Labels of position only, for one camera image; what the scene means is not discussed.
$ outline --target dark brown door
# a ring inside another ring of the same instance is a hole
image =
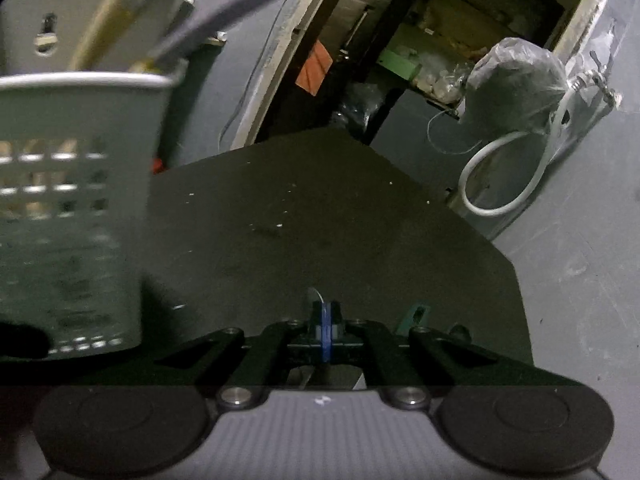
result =
[[[323,126],[350,80],[364,76],[376,62],[413,0],[338,0],[318,12],[320,27],[309,28],[276,93],[258,140]],[[333,59],[322,86],[312,96],[295,81],[319,40]]]

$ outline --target plastic basket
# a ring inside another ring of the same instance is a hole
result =
[[[140,342],[128,254],[184,68],[0,78],[0,320],[43,329],[50,359]]]

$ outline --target white logo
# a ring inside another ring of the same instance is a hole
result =
[[[316,397],[314,399],[314,402],[318,406],[324,406],[325,404],[328,404],[329,402],[331,402],[331,397],[327,397],[326,395],[323,395],[322,397]]]

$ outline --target black round cover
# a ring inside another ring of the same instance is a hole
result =
[[[609,405],[586,386],[457,386],[438,418],[469,459],[523,476],[596,465],[613,434]]]
[[[53,468],[127,478],[186,457],[206,436],[210,416],[189,386],[63,386],[40,403],[33,427]]]

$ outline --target screw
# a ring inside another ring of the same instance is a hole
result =
[[[232,386],[220,394],[220,399],[233,406],[242,406],[251,400],[252,394],[246,388]]]
[[[400,388],[395,393],[395,398],[401,404],[406,406],[415,406],[427,400],[427,394],[421,388],[415,386],[407,386]]]

